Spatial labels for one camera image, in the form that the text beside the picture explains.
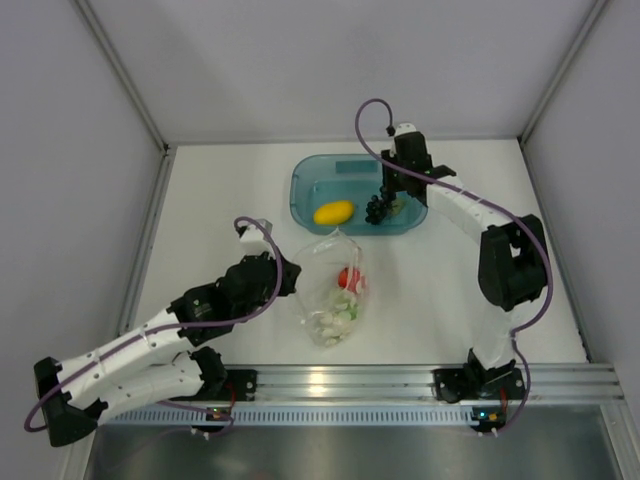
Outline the red fake food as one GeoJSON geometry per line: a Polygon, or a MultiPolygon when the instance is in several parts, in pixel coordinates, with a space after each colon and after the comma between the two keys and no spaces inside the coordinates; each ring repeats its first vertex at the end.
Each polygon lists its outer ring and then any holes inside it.
{"type": "Polygon", "coordinates": [[[338,287],[355,295],[363,294],[367,289],[367,279],[359,268],[345,267],[338,274],[338,287]]]}

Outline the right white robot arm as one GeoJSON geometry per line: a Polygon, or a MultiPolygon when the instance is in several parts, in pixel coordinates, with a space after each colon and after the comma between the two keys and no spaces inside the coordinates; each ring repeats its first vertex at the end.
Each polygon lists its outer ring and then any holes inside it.
{"type": "Polygon", "coordinates": [[[396,196],[406,193],[446,217],[479,248],[477,281],[489,309],[464,364],[435,372],[437,399],[453,404],[523,397],[513,330],[523,304],[537,300],[548,285],[541,220],[507,213],[469,191],[448,166],[434,165],[425,136],[413,124],[390,126],[387,133],[391,146],[381,153],[382,214],[388,216],[396,196]]]}

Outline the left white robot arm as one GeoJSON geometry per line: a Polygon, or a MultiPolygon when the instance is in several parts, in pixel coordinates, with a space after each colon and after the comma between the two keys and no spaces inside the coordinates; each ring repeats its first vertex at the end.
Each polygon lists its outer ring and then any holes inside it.
{"type": "Polygon", "coordinates": [[[112,418],[167,400],[217,399],[228,373],[209,342],[296,291],[300,266],[247,255],[216,281],[187,290],[152,319],[84,355],[34,366],[52,447],[75,443],[112,418]]]}

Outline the dark blue fake food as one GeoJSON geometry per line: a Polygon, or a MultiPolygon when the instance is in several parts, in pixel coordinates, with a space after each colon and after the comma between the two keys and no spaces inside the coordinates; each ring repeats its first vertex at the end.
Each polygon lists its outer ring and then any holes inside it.
{"type": "Polygon", "coordinates": [[[373,195],[367,203],[365,221],[371,225],[380,225],[397,216],[404,209],[405,203],[395,192],[382,186],[379,194],[373,195]]]}

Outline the white fake food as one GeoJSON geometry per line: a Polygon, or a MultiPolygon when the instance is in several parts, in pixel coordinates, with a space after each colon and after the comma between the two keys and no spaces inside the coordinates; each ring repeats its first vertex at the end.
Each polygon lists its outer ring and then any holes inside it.
{"type": "Polygon", "coordinates": [[[307,330],[315,344],[330,348],[349,337],[357,324],[357,319],[349,311],[324,312],[307,322],[307,330]]]}

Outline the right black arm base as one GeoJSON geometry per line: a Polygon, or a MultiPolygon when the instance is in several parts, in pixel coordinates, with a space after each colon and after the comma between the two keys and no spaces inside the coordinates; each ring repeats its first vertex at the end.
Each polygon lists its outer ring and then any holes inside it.
{"type": "Polygon", "coordinates": [[[439,401],[456,404],[478,399],[478,382],[468,368],[440,368],[433,371],[434,393],[439,401]]]}

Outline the clear dotted zip bag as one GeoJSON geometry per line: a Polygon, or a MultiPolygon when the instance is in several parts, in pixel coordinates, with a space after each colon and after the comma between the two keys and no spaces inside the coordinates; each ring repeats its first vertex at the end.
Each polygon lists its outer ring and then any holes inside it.
{"type": "Polygon", "coordinates": [[[369,281],[362,247],[336,229],[302,248],[293,263],[296,314],[317,346],[333,348],[358,328],[367,307],[369,281]]]}

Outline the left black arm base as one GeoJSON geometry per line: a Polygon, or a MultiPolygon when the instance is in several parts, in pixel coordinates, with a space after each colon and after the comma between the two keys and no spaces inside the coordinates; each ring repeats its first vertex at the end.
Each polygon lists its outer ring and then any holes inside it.
{"type": "Polygon", "coordinates": [[[255,369],[228,371],[227,379],[216,392],[207,392],[203,399],[214,402],[253,402],[257,390],[258,372],[255,369]]]}

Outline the yellow fake food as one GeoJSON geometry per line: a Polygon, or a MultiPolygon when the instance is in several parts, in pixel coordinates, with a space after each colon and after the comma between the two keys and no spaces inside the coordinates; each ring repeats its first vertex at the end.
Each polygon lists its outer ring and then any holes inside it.
{"type": "Polygon", "coordinates": [[[313,214],[316,225],[340,225],[349,221],[355,213],[355,205],[349,200],[340,200],[321,205],[313,214]]]}

